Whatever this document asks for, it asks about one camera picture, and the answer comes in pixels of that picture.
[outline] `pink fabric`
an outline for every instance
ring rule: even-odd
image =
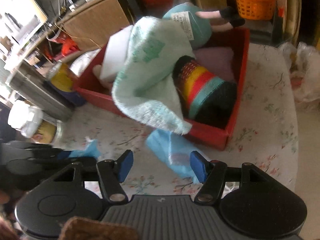
[[[235,82],[231,63],[233,50],[229,47],[211,47],[194,50],[196,61],[211,73],[229,82]]]

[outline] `circular pad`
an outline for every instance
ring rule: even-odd
[[[71,217],[100,218],[102,200],[90,190],[70,182],[46,182],[26,194],[16,206],[16,218],[27,233],[39,238],[58,238]]]
[[[219,206],[223,219],[234,229],[258,239],[298,233],[307,216],[303,200],[293,192],[260,183],[226,195]]]

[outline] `white sponge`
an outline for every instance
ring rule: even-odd
[[[110,37],[102,62],[99,78],[101,83],[113,82],[122,70],[127,58],[132,28],[133,25],[130,25]]]

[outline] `plastic tray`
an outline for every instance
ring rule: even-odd
[[[231,47],[233,49],[234,58],[232,62],[232,70],[238,83],[237,100],[225,129],[219,129],[186,119],[186,121],[193,125],[190,132],[186,135],[186,138],[189,140],[205,143],[207,145],[214,146],[219,150],[225,149],[228,138],[232,135],[233,129],[236,125],[246,74],[249,39],[250,32],[248,29],[235,28],[228,32],[213,33],[206,44],[206,47],[220,46]],[[95,65],[101,65],[105,50],[106,46],[104,46],[91,61],[80,78],[75,82],[74,88],[91,104],[113,112],[114,114],[125,116],[115,106],[112,97],[110,95],[103,94],[106,89],[102,87],[99,80],[92,73],[92,68]]]

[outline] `cable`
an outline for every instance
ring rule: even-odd
[[[71,38],[76,38],[76,39],[88,39],[90,41],[92,41],[95,45],[98,46],[98,48],[102,49],[101,46],[99,46],[97,43],[94,42],[94,40],[90,39],[90,38],[87,38],[87,37],[76,37],[76,36],[72,36],[70,35],[66,30],[63,30],[62,28],[60,28],[56,22],[54,22],[54,24],[57,26],[58,29],[62,30],[63,32],[65,32],[66,34],[68,34]]]

